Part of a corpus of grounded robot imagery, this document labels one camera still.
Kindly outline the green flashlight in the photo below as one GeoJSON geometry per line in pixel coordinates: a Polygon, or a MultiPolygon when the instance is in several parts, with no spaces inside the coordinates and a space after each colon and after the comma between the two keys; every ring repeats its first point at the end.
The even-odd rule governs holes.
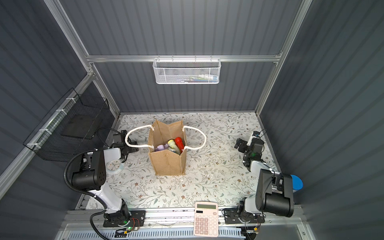
{"type": "Polygon", "coordinates": [[[172,152],[174,152],[174,153],[176,153],[176,154],[178,154],[178,155],[181,154],[181,150],[180,150],[179,147],[177,146],[175,140],[172,140],[172,139],[169,140],[169,141],[168,141],[168,145],[169,145],[169,147],[172,149],[172,152]]]}

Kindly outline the brown jute tote bag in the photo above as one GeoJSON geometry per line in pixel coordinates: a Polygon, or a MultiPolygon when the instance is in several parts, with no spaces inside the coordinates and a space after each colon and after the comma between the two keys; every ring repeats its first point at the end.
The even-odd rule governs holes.
{"type": "Polygon", "coordinates": [[[187,151],[197,151],[203,148],[206,145],[207,136],[197,128],[184,125],[183,121],[165,124],[156,120],[150,125],[137,127],[130,130],[125,137],[125,142],[132,148],[149,149],[149,159],[157,176],[180,176],[186,173],[187,151]],[[150,129],[148,143],[144,145],[131,144],[129,142],[130,134],[144,128],[150,129]],[[203,143],[199,147],[194,148],[187,144],[187,129],[194,130],[203,136],[203,143]],[[169,140],[175,140],[177,137],[182,138],[185,146],[183,152],[180,155],[172,152],[171,148],[159,152],[155,151],[157,146],[167,144],[169,140]]]}

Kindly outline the red flashlight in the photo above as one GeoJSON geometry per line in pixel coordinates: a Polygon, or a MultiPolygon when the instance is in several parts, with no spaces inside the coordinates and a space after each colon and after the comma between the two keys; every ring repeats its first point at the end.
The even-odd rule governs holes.
{"type": "Polygon", "coordinates": [[[181,137],[175,138],[175,143],[176,143],[177,147],[179,148],[180,152],[182,153],[184,150],[184,147],[185,147],[182,138],[181,137]]]}

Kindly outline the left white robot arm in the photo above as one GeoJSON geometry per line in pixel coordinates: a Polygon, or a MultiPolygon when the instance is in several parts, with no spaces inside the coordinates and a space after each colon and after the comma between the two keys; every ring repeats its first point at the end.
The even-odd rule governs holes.
{"type": "Polygon", "coordinates": [[[105,214],[116,214],[125,207],[123,199],[118,197],[107,183],[108,175],[117,175],[125,167],[129,153],[139,149],[128,144],[136,144],[126,138],[127,131],[117,131],[113,143],[102,150],[89,151],[74,157],[66,167],[65,180],[69,186],[83,194],[95,198],[104,207],[105,214]]]}

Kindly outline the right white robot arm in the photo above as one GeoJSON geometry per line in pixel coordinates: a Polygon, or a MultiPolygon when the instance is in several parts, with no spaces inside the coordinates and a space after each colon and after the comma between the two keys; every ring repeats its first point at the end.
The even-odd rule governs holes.
{"type": "Polygon", "coordinates": [[[256,193],[239,203],[239,218],[247,221],[251,215],[262,217],[263,213],[290,218],[294,213],[292,176],[275,171],[262,160],[264,141],[260,138],[237,139],[235,149],[244,154],[243,164],[247,170],[258,177],[256,193]]]}

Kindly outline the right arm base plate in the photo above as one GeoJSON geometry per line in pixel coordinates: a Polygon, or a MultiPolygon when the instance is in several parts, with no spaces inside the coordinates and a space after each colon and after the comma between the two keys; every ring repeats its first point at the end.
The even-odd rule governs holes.
{"type": "Polygon", "coordinates": [[[226,208],[221,210],[225,223],[227,225],[233,224],[263,224],[265,217],[262,214],[248,213],[240,211],[239,208],[226,208]]]}

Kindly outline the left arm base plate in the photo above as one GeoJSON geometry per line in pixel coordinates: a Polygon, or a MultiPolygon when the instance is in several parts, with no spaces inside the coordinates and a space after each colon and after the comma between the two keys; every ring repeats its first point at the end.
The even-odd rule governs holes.
{"type": "Polygon", "coordinates": [[[129,213],[116,212],[104,214],[104,228],[133,227],[138,228],[144,225],[146,211],[129,211],[129,213]]]}

